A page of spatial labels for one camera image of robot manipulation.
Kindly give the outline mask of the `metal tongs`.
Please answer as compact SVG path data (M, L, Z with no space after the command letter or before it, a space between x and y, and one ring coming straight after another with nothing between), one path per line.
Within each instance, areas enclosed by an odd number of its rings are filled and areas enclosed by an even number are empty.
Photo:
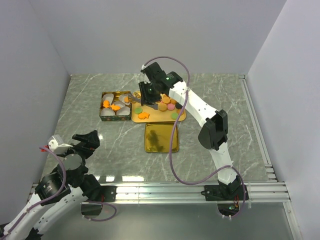
M159 109L158 104L156 104L156 103L146 103L141 97L136 97L133 94L129 94L128 95L128 100L132 104L139 103L141 106L147 106L147 107L152 108L154 110L158 110Z

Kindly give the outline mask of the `gold tin lid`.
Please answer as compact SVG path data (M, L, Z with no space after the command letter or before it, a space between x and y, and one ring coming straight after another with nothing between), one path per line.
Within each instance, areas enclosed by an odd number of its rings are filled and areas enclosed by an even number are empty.
M173 122L151 122L145 125L144 150L147 153L169 153Z

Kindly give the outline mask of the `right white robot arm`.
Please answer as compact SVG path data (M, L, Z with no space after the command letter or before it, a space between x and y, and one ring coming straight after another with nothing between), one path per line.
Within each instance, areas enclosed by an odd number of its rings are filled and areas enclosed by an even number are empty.
M149 82L140 82L139 89L142 105L154 105L164 94L182 106L198 122L200 144L210 152L216 174L218 189L222 199L231 200L244 190L240 174L233 168L228 151L228 114L207 104L188 86L176 72L165 73L157 62L142 66L141 72Z

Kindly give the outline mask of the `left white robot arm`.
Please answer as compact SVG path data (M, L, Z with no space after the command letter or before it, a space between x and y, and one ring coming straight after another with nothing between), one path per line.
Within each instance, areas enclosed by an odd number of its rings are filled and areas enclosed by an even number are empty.
M100 146L98 131L74 134L72 139L78 143L64 143L56 134L41 147L41 151L51 154L58 164L40 180L20 213L1 228L2 240L25 240L32 233L42 235L45 227L71 207L101 197L101 185L86 167L86 160Z

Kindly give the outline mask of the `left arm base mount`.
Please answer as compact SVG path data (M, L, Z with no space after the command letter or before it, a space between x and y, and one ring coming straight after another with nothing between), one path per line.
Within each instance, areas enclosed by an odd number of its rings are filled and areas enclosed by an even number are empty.
M117 187L114 185L102 186L98 195L91 197L89 200L97 203L84 202L81 204L81 214L87 219L110 219L116 215L114 202L116 200Z

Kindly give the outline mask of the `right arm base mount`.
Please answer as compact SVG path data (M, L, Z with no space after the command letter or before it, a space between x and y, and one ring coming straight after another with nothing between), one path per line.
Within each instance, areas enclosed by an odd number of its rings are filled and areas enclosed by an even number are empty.
M243 204L249 200L247 186L241 184L233 193L222 185L205 185L201 191L207 202L218 202L217 209L223 218L233 219L239 215Z

